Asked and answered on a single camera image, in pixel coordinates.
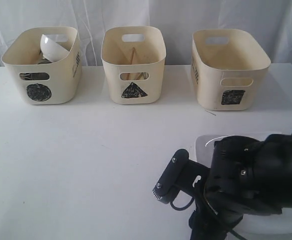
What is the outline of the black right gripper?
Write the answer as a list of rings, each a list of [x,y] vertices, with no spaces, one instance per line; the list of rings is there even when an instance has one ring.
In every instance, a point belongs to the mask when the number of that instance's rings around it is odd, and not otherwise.
[[[195,185],[195,201],[193,240],[223,240],[244,215],[280,215],[292,208],[292,133],[216,141],[208,175]]]

